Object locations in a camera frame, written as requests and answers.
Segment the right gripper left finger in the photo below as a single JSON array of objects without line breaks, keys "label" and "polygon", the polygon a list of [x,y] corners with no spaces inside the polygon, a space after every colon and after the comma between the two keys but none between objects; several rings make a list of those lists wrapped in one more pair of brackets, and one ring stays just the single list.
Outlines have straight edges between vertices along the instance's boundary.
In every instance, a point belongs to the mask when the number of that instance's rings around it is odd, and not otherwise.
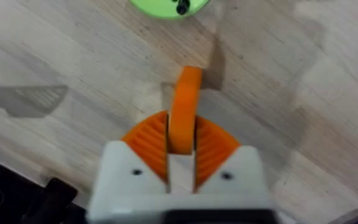
[{"label": "right gripper left finger", "polygon": [[90,212],[109,212],[127,196],[163,195],[168,191],[167,112],[160,111],[105,145],[99,162]]}]

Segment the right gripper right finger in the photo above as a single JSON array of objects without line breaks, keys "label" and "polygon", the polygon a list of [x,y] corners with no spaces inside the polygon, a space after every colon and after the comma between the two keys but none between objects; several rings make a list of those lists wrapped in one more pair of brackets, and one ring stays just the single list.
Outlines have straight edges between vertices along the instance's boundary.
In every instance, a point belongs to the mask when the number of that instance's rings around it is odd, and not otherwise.
[{"label": "right gripper right finger", "polygon": [[226,207],[272,208],[259,153],[223,128],[196,118],[195,192]]}]

